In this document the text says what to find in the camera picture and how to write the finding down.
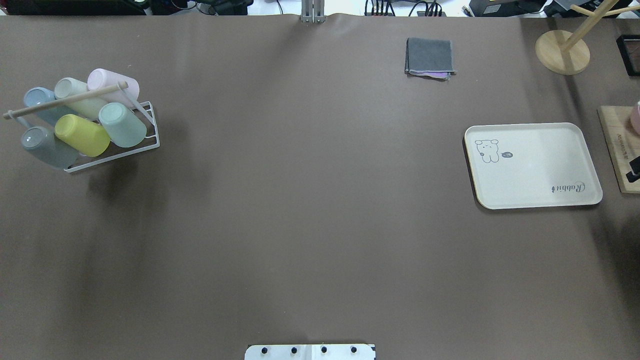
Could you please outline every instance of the cartoon dog illustration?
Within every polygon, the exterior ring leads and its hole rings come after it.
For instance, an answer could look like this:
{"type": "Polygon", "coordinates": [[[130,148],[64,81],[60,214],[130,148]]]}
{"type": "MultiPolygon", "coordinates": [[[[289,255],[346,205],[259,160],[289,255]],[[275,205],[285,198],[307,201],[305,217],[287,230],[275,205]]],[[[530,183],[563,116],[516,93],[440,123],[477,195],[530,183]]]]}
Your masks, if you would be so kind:
{"type": "Polygon", "coordinates": [[[485,163],[497,163],[500,160],[498,140],[476,140],[476,147],[485,163]]]}

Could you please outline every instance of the wooden board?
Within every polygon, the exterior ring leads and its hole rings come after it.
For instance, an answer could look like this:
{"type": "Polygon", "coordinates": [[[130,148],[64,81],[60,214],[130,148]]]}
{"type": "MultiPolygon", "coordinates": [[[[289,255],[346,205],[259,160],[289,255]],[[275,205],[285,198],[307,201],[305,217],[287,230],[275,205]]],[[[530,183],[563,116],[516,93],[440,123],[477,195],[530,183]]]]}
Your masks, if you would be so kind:
{"type": "Polygon", "coordinates": [[[630,183],[626,176],[631,171],[629,161],[640,156],[640,135],[634,131],[629,121],[631,109],[631,106],[601,106],[598,115],[620,191],[640,193],[640,180],[630,183]]]}

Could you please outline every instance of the pink object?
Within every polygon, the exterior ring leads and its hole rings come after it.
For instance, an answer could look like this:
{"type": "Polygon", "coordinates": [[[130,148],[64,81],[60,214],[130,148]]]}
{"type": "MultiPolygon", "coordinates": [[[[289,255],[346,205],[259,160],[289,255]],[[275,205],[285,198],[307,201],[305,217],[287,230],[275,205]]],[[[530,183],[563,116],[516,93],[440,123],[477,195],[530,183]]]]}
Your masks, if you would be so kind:
{"type": "MultiPolygon", "coordinates": [[[[129,84],[129,87],[125,91],[131,94],[134,99],[138,98],[138,95],[140,94],[140,86],[135,79],[109,70],[95,69],[94,71],[91,71],[91,74],[89,74],[89,78],[86,81],[86,87],[88,90],[97,90],[109,85],[115,85],[119,81],[126,81],[127,84],[129,84]]],[[[120,102],[128,107],[133,106],[133,103],[121,91],[104,94],[101,98],[107,100],[107,102],[120,102]]]]}
{"type": "Polygon", "coordinates": [[[640,102],[631,109],[631,126],[633,126],[636,133],[640,135],[640,102]]]}

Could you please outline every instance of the gray cloth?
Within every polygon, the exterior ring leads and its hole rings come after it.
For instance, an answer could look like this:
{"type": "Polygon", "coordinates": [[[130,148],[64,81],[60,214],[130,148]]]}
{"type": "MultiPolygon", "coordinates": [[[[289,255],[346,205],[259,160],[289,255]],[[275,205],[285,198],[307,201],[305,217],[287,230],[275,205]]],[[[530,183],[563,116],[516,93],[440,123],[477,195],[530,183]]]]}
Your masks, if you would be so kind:
{"type": "Polygon", "coordinates": [[[418,76],[454,72],[451,41],[408,38],[404,71],[418,76]]]}

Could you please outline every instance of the blue cup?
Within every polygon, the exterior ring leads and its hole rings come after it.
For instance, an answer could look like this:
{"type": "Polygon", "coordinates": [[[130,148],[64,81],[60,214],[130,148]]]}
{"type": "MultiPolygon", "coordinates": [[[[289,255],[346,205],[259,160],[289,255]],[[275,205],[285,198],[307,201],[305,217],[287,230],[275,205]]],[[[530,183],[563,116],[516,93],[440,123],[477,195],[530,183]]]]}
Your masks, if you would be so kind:
{"type": "MultiPolygon", "coordinates": [[[[56,99],[56,96],[53,94],[53,91],[49,89],[37,87],[27,91],[27,93],[24,94],[24,105],[29,107],[29,106],[34,106],[37,104],[53,101],[55,99],[56,99]]],[[[66,106],[58,106],[57,108],[42,110],[36,113],[38,117],[40,117],[42,120],[49,123],[51,126],[55,126],[58,119],[60,119],[62,116],[66,114],[77,114],[77,113],[66,106]]]]}
{"type": "Polygon", "coordinates": [[[22,148],[54,168],[65,169],[76,162],[78,150],[55,137],[54,133],[42,126],[29,128],[22,134],[22,148]]]}

